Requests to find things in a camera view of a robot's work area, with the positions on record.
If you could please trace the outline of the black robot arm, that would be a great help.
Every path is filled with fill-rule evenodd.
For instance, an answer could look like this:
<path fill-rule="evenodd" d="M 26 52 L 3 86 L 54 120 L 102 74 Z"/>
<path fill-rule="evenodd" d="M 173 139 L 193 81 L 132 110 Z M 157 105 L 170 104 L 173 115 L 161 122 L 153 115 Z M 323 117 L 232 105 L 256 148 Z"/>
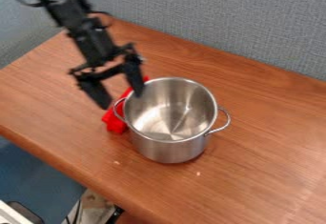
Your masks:
<path fill-rule="evenodd" d="M 68 31 L 85 62 L 72 68 L 68 74 L 73 77 L 78 89 L 90 97 L 101 109 L 112 103 L 112 96 L 101 80 L 122 73 L 134 95 L 141 96 L 145 83 L 140 65 L 142 59 L 133 44 L 122 46 L 114 41 L 106 27 L 97 17 L 88 0 L 17 0 L 23 6 L 43 8 L 56 25 Z"/>

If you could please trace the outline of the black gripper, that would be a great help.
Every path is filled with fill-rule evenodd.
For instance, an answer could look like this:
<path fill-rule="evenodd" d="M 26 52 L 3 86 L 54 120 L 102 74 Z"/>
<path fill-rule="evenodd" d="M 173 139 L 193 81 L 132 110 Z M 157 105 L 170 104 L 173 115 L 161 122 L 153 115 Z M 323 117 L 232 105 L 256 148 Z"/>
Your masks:
<path fill-rule="evenodd" d="M 142 61 L 133 44 L 126 43 L 117 46 L 105 30 L 105 26 L 96 17 L 86 18 L 81 25 L 69 31 L 69 36 L 85 58 L 85 63 L 72 68 L 69 74 L 76 78 L 80 90 L 90 97 L 96 105 L 102 110 L 109 107 L 112 96 L 98 81 L 118 73 L 125 75 L 134 95 L 140 97 L 145 86 L 140 69 Z M 113 61 L 120 55 L 122 56 L 120 65 L 100 73 L 94 72 L 97 67 Z"/>

